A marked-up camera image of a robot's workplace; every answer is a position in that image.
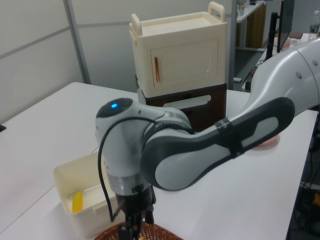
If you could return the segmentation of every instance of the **copper door handle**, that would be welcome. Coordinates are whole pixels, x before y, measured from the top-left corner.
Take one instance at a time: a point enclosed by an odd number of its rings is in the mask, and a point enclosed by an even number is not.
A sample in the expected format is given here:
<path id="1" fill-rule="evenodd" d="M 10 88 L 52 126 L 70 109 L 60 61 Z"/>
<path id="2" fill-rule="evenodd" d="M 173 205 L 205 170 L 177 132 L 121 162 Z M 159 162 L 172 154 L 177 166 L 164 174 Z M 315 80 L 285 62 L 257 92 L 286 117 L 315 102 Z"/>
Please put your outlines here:
<path id="1" fill-rule="evenodd" d="M 159 66 L 158 66 L 158 58 L 155 56 L 154 57 L 154 65 L 155 65 L 155 77 L 156 77 L 156 82 L 160 82 L 160 77 L 159 77 Z"/>

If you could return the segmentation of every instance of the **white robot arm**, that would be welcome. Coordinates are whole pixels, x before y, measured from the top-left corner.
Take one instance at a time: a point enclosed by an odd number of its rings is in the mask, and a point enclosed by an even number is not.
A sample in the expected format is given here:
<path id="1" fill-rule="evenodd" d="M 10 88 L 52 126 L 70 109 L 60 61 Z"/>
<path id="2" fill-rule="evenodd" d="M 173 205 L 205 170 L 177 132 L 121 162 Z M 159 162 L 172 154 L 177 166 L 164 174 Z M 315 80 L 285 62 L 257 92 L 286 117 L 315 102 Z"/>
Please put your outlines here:
<path id="1" fill-rule="evenodd" d="M 195 134 L 183 112 L 174 108 L 127 98 L 103 106 L 96 116 L 96 137 L 111 189 L 130 219 L 126 231 L 140 226 L 155 202 L 150 186 L 168 191 L 187 188 L 320 104 L 318 64 L 320 39 L 270 58 L 255 72 L 249 100 L 239 114 Z"/>

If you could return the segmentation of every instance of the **black cord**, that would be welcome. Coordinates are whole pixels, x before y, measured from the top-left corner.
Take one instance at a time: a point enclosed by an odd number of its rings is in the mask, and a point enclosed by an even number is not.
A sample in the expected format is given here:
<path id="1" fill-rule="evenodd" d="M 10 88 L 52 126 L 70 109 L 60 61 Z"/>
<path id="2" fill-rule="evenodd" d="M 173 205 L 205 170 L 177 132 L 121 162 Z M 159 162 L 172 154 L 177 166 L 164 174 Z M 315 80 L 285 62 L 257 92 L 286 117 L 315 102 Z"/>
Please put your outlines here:
<path id="1" fill-rule="evenodd" d="M 143 120 L 143 121 L 147 121 L 147 122 L 154 123 L 154 124 L 156 123 L 156 121 L 154 121 L 154 120 L 152 120 L 152 119 L 149 119 L 149 118 L 146 118 L 146 117 L 138 117 L 138 116 L 126 117 L 126 118 L 120 119 L 120 120 L 116 121 L 114 124 L 112 124 L 112 125 L 107 129 L 107 131 L 106 131 L 105 134 L 103 135 L 103 138 L 101 139 L 101 143 L 100 143 L 100 147 L 99 147 L 99 152 L 98 152 L 98 173 L 99 173 L 99 179 L 100 179 L 101 187 L 102 187 L 102 190 L 103 190 L 103 193 L 104 193 L 104 196 L 105 196 L 105 200 L 106 200 L 106 203 L 107 203 L 107 205 L 108 205 L 108 210 L 109 210 L 109 215 L 110 215 L 110 221 L 111 221 L 111 222 L 114 221 L 114 219 L 115 219 L 115 217 L 117 216 L 117 214 L 113 214 L 111 202 L 110 202 L 109 195 L 108 195 L 108 192 L 107 192 L 107 189 L 106 189 L 106 185 L 105 185 L 105 181 L 104 181 L 104 177 L 103 177 L 103 175 L 102 175 L 101 155 L 102 155 L 102 150 L 103 150 L 103 147 L 104 147 L 106 138 L 107 138 L 108 134 L 110 133 L 110 131 L 111 131 L 116 125 L 118 125 L 119 123 L 122 123 L 122 122 L 125 122 L 125 121 L 129 121 L 129 120 Z"/>
<path id="2" fill-rule="evenodd" d="M 310 171 L 310 175 L 309 175 L 309 177 L 306 179 L 306 181 L 304 182 L 304 184 L 302 185 L 302 188 L 303 188 L 303 189 L 305 188 L 306 183 L 309 181 L 309 179 L 311 178 L 312 173 L 313 173 L 312 153 L 310 153 L 310 163 L 311 163 L 311 171 Z"/>

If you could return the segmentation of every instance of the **wicker basket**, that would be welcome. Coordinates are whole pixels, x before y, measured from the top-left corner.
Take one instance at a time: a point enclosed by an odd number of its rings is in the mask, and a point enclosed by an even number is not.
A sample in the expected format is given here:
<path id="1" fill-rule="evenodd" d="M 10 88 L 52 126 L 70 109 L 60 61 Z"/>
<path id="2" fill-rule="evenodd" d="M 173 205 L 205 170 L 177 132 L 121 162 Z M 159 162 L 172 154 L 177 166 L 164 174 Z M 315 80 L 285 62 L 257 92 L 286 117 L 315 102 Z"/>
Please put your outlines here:
<path id="1" fill-rule="evenodd" d="M 119 240 L 117 231 L 120 224 L 122 223 L 116 224 L 104 230 L 102 233 L 96 236 L 94 240 Z M 182 240 L 182 238 L 174 235 L 172 232 L 164 229 L 161 226 L 156 224 L 146 224 L 145 222 L 142 223 L 140 237 L 145 237 L 148 240 Z"/>

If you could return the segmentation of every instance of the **yellow object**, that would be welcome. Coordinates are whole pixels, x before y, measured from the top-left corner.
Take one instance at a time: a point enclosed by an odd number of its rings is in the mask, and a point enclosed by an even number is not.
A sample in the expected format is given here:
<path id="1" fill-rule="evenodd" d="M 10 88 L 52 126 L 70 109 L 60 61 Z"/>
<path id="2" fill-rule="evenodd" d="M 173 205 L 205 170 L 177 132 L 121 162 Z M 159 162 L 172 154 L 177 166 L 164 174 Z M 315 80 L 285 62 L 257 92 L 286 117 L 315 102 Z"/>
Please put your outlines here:
<path id="1" fill-rule="evenodd" d="M 317 205 L 320 207 L 320 194 L 319 193 L 316 193 L 314 195 L 314 199 L 313 199 L 313 202 L 312 202 L 313 205 Z"/>
<path id="2" fill-rule="evenodd" d="M 80 212 L 84 209 L 84 198 L 82 196 L 82 192 L 78 191 L 72 201 L 72 212 L 75 214 L 77 212 Z"/>

